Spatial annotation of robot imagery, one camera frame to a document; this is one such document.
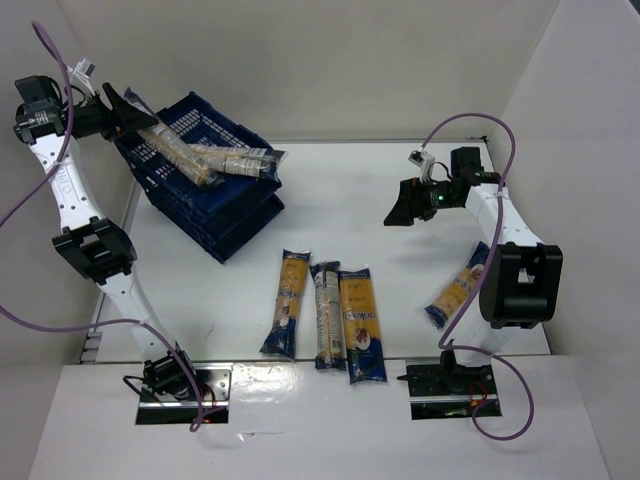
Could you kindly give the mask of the grasped blue yellow spaghetti bag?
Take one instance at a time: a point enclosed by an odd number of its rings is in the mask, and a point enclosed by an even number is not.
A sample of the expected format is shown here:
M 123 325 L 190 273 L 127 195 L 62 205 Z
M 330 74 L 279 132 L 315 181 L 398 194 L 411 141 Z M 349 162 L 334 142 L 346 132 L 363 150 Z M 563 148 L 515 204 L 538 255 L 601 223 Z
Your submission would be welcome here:
M 127 88 L 124 99 L 136 108 L 145 113 L 153 114 L 157 118 L 157 125 L 138 130 L 136 133 L 193 184 L 198 187 L 217 187 L 224 182 L 224 178 L 205 165 L 202 160 L 199 160 L 189 145 L 181 140 L 167 124 L 163 123 L 138 94 Z

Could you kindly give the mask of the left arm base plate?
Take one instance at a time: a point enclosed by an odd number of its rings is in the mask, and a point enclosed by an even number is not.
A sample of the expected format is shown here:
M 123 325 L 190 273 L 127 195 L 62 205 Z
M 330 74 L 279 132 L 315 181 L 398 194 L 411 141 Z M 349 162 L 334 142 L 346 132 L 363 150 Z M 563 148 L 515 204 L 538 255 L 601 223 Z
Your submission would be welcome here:
M 229 419 L 231 397 L 231 363 L 196 363 L 196 383 L 204 409 L 202 423 L 226 424 Z M 128 377 L 128 385 L 138 396 L 135 424 L 141 426 L 188 426 L 198 413 L 193 391 L 184 399 L 169 393 L 155 392 L 141 377 Z

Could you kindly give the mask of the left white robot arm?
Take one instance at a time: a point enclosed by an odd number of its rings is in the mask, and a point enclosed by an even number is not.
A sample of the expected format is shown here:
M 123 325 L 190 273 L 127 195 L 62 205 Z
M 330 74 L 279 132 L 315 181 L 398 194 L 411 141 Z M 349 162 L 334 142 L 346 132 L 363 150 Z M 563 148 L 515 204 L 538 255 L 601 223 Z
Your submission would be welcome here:
M 142 290 L 130 238 L 98 208 L 78 168 L 78 139 L 99 134 L 112 141 L 156 125 L 155 117 L 128 103 L 110 84 L 103 86 L 105 100 L 92 95 L 82 106 L 62 99 L 56 82 L 47 76 L 25 77 L 15 86 L 22 103 L 14 132 L 38 159 L 58 208 L 61 232 L 52 240 L 55 250 L 95 283 L 130 324 L 151 397 L 195 399 L 199 389 L 194 368 Z

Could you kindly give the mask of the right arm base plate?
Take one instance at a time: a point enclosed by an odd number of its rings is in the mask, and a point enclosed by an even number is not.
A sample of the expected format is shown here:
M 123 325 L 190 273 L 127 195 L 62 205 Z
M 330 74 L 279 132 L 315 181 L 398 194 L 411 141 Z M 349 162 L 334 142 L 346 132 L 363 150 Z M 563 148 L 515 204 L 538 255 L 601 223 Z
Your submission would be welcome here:
M 477 406 L 478 417 L 502 415 L 490 365 L 463 366 L 443 352 L 438 360 L 408 361 L 397 379 L 407 384 L 413 420 L 471 418 Z

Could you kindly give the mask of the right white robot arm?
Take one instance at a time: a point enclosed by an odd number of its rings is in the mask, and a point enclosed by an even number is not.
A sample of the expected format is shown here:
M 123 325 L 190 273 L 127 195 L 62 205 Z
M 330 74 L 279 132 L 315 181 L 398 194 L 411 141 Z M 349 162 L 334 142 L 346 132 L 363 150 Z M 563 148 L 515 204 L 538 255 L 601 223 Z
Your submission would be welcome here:
M 478 148 L 452 150 L 444 180 L 433 178 L 437 162 L 426 150 L 413 151 L 409 159 L 420 175 L 401 181 L 385 225 L 411 226 L 417 219 L 432 219 L 440 210 L 463 208 L 487 239 L 478 249 L 483 264 L 468 270 L 478 279 L 457 283 L 477 298 L 481 317 L 459 337 L 448 336 L 434 377 L 447 393 L 467 393 L 489 375 L 492 356 L 514 336 L 553 317 L 563 254 L 526 225 L 509 197 L 504 176 L 484 169 Z

